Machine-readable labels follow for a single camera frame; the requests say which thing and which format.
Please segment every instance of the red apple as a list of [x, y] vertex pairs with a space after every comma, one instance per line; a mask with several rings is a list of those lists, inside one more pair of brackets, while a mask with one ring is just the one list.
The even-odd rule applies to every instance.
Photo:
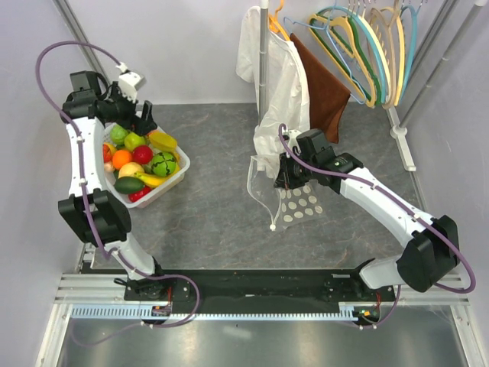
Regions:
[[153, 151], [147, 145], [140, 145], [140, 146], [136, 147], [132, 152], [133, 162], [136, 162], [139, 164], [150, 163], [151, 158], [153, 158]]

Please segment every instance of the banana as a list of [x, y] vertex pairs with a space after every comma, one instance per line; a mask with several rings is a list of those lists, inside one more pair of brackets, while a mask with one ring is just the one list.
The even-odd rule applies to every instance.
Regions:
[[134, 172], [132, 177], [138, 178], [139, 180], [143, 181], [143, 183], [146, 186], [148, 186], [152, 189], [160, 186], [166, 180], [168, 180], [168, 177], [160, 177], [160, 176], [157, 176], [156, 174], [146, 174], [143, 172]]

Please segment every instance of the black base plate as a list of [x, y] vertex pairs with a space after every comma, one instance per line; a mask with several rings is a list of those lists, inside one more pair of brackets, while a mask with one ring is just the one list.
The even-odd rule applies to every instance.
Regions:
[[[393, 290], [364, 289], [353, 269], [332, 270], [164, 270], [193, 279], [201, 294], [198, 313], [325, 313], [338, 312], [338, 302], [394, 301]], [[167, 300], [136, 294], [126, 288], [125, 300]], [[186, 281], [172, 287], [174, 313], [189, 313], [196, 292]]]

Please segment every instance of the brown towel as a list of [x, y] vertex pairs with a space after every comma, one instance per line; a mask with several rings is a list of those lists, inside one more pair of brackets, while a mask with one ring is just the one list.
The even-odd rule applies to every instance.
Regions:
[[338, 143], [339, 119], [350, 99], [350, 91], [326, 69], [295, 34], [295, 44], [307, 76], [311, 128], [320, 128], [331, 143]]

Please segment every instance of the metal pole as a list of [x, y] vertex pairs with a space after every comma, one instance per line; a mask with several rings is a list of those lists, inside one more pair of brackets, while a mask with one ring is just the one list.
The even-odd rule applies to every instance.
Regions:
[[447, 24], [447, 20], [452, 15], [452, 12], [455, 10], [455, 6], [459, 3], [459, 0], [445, 0], [442, 4], [442, 7], [438, 11], [438, 14], [435, 16], [435, 21], [429, 27], [428, 32], [426, 32], [426, 36], [419, 46], [418, 51], [416, 52], [416, 57], [413, 62], [413, 67], [411, 68], [411, 77], [407, 84], [407, 87], [414, 80], [416, 72], [419, 69], [419, 66], [423, 63], [423, 60], [431, 49], [432, 45], [435, 43], [435, 40], [438, 39], [438, 36], [442, 33], [444, 27]]
[[[82, 26], [78, 22], [75, 13], [70, 7], [70, 4], [68, 4], [68, 1], [53, 0], [53, 2], [58, 8], [58, 10], [60, 11], [61, 16], [63, 17], [66, 23], [66, 26], [70, 29], [71, 34], [73, 35], [73, 38], [77, 41], [89, 42], [88, 37], [85, 35], [85, 32], [83, 31]], [[101, 73], [107, 80], [109, 80], [95, 52], [88, 47], [80, 46], [80, 49], [83, 53], [83, 56], [85, 56], [86, 61], [89, 63], [90, 67], [92, 68], [92, 70], [96, 71], [97, 73]]]
[[413, 114], [413, 111], [416, 110], [416, 108], [419, 105], [419, 102], [423, 100], [423, 97], [426, 95], [428, 90], [433, 86], [433, 84], [436, 81], [436, 77], [442, 73], [443, 67], [446, 66], [448, 61], [450, 61], [450, 57], [452, 57], [452, 54], [455, 52], [455, 49], [457, 48], [461, 39], [464, 37], [465, 33], [467, 33], [468, 29], [471, 27], [472, 22], [478, 16], [479, 11], [485, 5], [485, 1], [482, 1], [480, 3], [482, 5], [478, 5], [478, 3], [476, 2], [476, 4], [472, 7], [470, 12], [468, 13], [461, 27], [458, 29], [456, 35], [453, 37], [452, 42], [450, 42], [442, 58], [440, 59], [438, 64], [436, 64], [435, 69], [430, 74], [428, 80], [425, 83], [425, 86], [421, 89], [421, 92], [419, 92], [419, 94], [414, 99], [414, 102], [410, 106], [410, 109], [408, 109], [406, 116], [404, 117], [404, 120], [400, 123], [400, 128], [405, 128], [407, 124], [410, 122], [410, 117]]
[[258, 85], [258, 116], [261, 120], [267, 111], [267, 49], [268, 49], [268, 0], [260, 6], [260, 76]]

